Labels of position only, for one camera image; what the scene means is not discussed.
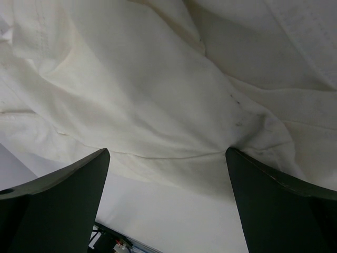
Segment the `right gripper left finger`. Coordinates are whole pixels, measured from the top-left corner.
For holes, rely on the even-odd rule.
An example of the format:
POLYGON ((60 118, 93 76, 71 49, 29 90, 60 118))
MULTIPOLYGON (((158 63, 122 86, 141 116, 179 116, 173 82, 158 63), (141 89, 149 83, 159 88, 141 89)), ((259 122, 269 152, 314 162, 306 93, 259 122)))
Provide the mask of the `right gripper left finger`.
POLYGON ((110 154, 1 191, 1 252, 87 252, 110 154))

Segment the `white t-shirt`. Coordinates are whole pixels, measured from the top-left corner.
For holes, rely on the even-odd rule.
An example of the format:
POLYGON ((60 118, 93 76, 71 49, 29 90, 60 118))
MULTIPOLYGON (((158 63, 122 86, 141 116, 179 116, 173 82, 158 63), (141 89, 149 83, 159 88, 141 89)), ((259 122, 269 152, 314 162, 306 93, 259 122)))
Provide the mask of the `white t-shirt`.
POLYGON ((336 1, 1 1, 1 130, 208 194, 234 147, 336 189, 336 1))

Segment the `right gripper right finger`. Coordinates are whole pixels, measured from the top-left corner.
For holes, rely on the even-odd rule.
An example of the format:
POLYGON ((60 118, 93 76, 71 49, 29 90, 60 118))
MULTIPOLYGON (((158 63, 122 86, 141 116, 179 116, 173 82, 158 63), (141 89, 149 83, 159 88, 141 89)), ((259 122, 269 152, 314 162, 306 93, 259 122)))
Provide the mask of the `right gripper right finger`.
POLYGON ((336 252, 336 191, 235 148, 225 157, 249 252, 336 252))

